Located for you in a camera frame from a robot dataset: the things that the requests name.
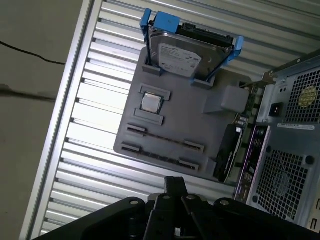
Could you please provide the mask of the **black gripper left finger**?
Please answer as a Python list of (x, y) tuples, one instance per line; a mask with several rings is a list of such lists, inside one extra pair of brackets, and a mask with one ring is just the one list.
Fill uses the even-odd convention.
[(172, 240), (175, 177), (147, 202), (127, 197), (40, 236), (41, 240)]

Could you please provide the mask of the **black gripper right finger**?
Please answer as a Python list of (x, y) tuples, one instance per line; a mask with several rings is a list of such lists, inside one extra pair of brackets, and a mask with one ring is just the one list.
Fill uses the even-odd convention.
[(188, 193), (182, 177), (174, 179), (176, 221), (182, 240), (318, 240), (320, 235), (231, 198), (213, 204)]

